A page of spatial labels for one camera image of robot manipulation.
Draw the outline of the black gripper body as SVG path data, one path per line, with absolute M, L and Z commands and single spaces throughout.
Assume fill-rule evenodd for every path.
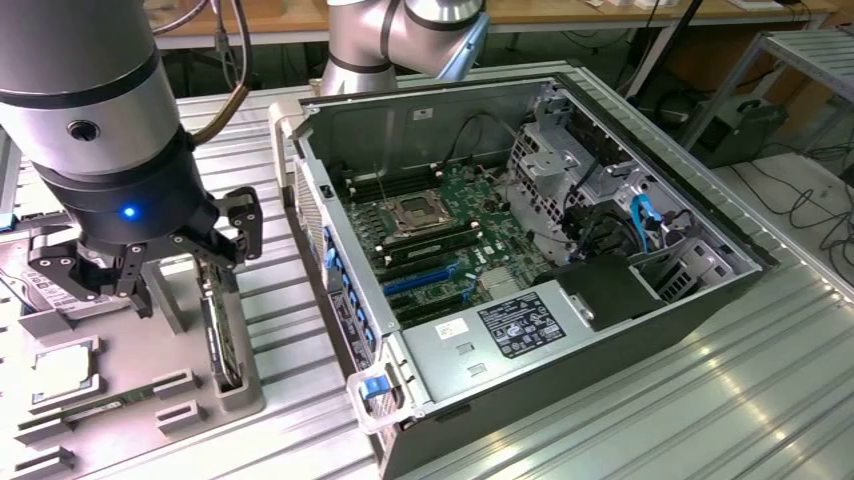
M 179 133 L 148 162 L 123 172 L 72 178 L 43 166 L 36 171 L 87 237 L 128 245 L 183 228 L 212 230 L 219 210 L 192 150 L 191 136 Z

